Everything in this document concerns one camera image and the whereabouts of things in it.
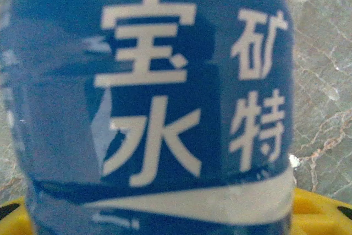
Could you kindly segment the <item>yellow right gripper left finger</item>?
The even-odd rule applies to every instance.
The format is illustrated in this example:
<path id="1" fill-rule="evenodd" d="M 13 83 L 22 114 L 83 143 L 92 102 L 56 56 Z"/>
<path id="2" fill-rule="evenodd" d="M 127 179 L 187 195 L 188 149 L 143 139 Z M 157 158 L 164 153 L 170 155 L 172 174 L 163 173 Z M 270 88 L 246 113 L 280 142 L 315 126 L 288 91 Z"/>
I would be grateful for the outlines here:
<path id="1" fill-rule="evenodd" d="M 35 235 L 36 228 L 28 214 L 25 197 L 1 205 L 1 235 Z"/>

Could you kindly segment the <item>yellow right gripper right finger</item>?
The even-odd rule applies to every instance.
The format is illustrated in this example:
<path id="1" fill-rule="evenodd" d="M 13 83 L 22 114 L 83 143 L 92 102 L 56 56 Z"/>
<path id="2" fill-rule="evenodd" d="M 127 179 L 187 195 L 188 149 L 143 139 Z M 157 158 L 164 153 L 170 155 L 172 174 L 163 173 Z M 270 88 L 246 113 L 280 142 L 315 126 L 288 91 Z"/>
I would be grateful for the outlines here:
<path id="1" fill-rule="evenodd" d="M 293 235 L 351 235 L 351 205 L 300 188 L 294 189 Z"/>

